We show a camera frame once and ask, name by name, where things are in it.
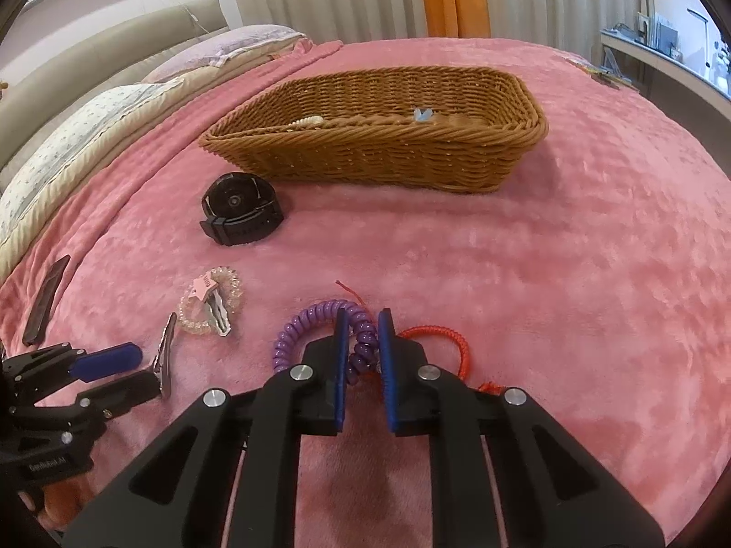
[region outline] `clear beaded bracelet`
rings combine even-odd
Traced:
[[[231,268],[220,266],[210,271],[211,279],[218,285],[226,310],[233,313],[241,304],[241,281]],[[195,284],[191,284],[178,304],[180,327],[189,334],[203,335],[211,333],[206,304],[196,298]]]

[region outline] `pink blanket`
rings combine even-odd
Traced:
[[[328,43],[197,98],[94,177],[0,289],[11,351],[65,253],[49,343],[133,340],[151,357],[187,284],[218,265],[238,271],[244,302],[226,339],[178,333],[173,396],[111,423],[93,487],[207,388],[260,386],[280,326],[342,296],[342,279],[370,307],[392,307],[397,327],[460,331],[470,384],[529,390],[673,538],[731,453],[731,184],[652,104],[563,55],[502,40]],[[270,238],[223,248],[200,231],[202,192],[233,168],[195,138],[229,109],[285,77],[433,64],[513,72],[543,105],[551,134],[499,192],[281,184],[287,219]],[[453,348],[423,342],[456,369]],[[375,386],[353,391],[345,433],[302,445],[297,545],[428,546],[426,441],[390,437]]]

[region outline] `wicker basket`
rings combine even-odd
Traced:
[[[414,120],[414,109],[434,116]],[[294,124],[321,116],[317,125]],[[490,68],[404,67],[285,82],[230,112],[206,150],[272,179],[498,188],[548,133],[516,76]]]

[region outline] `lavender pillow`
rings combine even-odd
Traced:
[[[206,65],[220,68],[228,60],[242,53],[276,43],[287,45],[303,36],[301,32],[288,26],[243,26],[234,31],[211,37],[202,43],[196,43],[152,70],[142,82],[165,82],[174,76],[203,68]]]

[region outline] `wall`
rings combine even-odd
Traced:
[[[675,25],[679,34],[679,45],[683,52],[683,63],[703,75],[705,64],[705,30],[703,23],[688,13],[688,8],[703,14],[710,20],[700,0],[655,0],[655,11]],[[713,20],[708,22],[708,41],[711,53],[714,42],[721,40],[721,32]]]
[[[0,44],[0,79],[12,88],[63,50],[120,22],[190,0],[47,0],[23,12]],[[221,0],[231,28],[241,26],[236,0]]]

